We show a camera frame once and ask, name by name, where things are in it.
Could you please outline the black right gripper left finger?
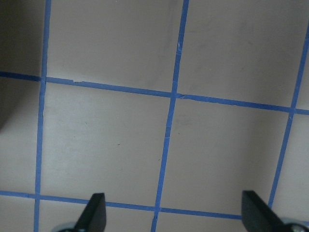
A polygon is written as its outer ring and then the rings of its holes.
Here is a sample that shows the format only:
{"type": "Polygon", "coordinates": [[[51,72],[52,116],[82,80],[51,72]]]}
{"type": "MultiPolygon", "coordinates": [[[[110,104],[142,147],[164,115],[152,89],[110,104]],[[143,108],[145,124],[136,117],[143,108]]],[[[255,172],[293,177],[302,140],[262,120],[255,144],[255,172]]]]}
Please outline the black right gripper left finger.
{"type": "Polygon", "coordinates": [[[103,232],[107,223],[104,193],[94,193],[81,216],[77,220],[74,232],[103,232]]]}

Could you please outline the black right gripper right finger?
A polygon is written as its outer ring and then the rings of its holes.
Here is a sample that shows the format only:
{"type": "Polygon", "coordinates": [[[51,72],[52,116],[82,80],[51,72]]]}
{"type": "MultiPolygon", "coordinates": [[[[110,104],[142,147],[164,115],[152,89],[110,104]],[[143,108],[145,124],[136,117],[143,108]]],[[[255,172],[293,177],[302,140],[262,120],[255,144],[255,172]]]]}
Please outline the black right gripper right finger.
{"type": "Polygon", "coordinates": [[[248,232],[286,232],[285,224],[252,190],[241,197],[241,220],[248,232]]]}

